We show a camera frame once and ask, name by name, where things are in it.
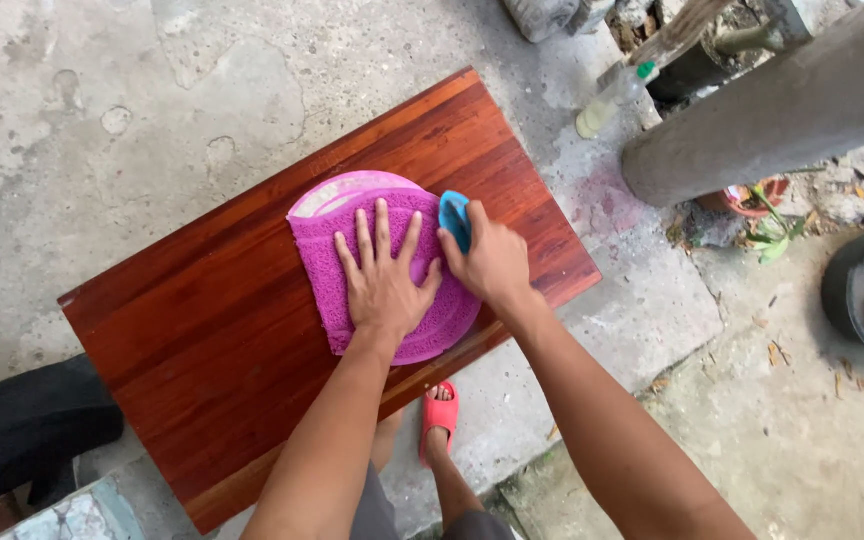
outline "green bottle cap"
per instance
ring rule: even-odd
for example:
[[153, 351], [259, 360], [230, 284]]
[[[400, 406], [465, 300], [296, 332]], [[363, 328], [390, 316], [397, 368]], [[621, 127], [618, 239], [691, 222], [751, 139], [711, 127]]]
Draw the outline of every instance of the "green bottle cap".
[[635, 70], [635, 75], [638, 76], [639, 79], [648, 79], [649, 75], [652, 73], [652, 70], [656, 68], [656, 63], [651, 59], [638, 67]]

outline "hand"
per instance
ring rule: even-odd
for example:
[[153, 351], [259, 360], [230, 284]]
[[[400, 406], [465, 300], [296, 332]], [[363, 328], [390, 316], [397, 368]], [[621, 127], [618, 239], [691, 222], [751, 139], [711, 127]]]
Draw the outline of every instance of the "hand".
[[355, 235], [359, 241], [362, 268], [355, 263], [346, 237], [335, 233], [335, 249], [345, 269], [348, 283], [348, 311], [356, 330], [366, 327], [382, 329], [402, 341], [422, 322], [435, 293], [442, 284], [442, 260], [436, 258], [429, 265], [428, 276], [421, 287], [416, 287], [409, 276], [409, 264], [419, 246], [419, 230], [423, 215], [416, 212], [405, 233], [405, 242], [392, 258], [392, 240], [389, 234], [389, 205], [385, 199], [375, 201], [375, 250], [369, 234], [366, 212], [355, 212]]
[[438, 230], [448, 268], [466, 289], [493, 310], [506, 310], [515, 300], [533, 291], [529, 284], [529, 247], [509, 227], [490, 221], [482, 202], [469, 202], [465, 213], [472, 226], [468, 255], [462, 255], [448, 229]]

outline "red slide sandal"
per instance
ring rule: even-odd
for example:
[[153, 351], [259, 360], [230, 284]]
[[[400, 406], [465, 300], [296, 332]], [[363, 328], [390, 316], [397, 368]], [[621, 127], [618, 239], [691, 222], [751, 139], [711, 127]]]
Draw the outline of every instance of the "red slide sandal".
[[422, 440], [418, 444], [418, 461], [422, 467], [429, 468], [426, 463], [426, 435], [429, 430], [441, 427], [448, 430], [448, 452], [452, 454], [452, 439], [455, 436], [455, 425], [459, 421], [459, 394], [455, 392], [452, 382], [446, 380], [438, 385], [452, 394], [452, 399], [442, 401], [429, 397], [428, 391], [422, 395]]

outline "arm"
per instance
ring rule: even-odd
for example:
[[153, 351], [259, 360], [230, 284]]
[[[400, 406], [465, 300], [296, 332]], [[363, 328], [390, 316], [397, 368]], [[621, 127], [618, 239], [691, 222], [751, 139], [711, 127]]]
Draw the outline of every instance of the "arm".
[[440, 230], [449, 269], [498, 315], [545, 393], [575, 468], [626, 538], [754, 538], [725, 499], [638, 401], [572, 337], [529, 285], [525, 240], [466, 207], [462, 256]]
[[375, 203], [374, 251], [365, 212], [359, 210], [361, 269], [345, 238], [336, 233], [355, 334], [285, 443], [243, 540], [349, 537], [393, 357], [432, 306], [442, 283], [438, 259], [432, 261], [422, 287], [409, 277], [421, 225], [422, 215], [416, 213], [398, 259], [392, 259], [386, 202]]

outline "red wooden board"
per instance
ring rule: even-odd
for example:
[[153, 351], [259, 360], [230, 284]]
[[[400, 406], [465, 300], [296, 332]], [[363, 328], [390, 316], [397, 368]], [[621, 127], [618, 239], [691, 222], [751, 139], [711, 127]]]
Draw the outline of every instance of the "red wooden board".
[[[602, 279], [467, 67], [69, 292], [65, 316], [200, 532], [256, 502], [339, 361], [285, 215], [362, 169], [481, 199], [528, 241], [533, 286], [553, 307]], [[483, 307], [454, 348], [391, 370], [380, 417], [507, 338]]]

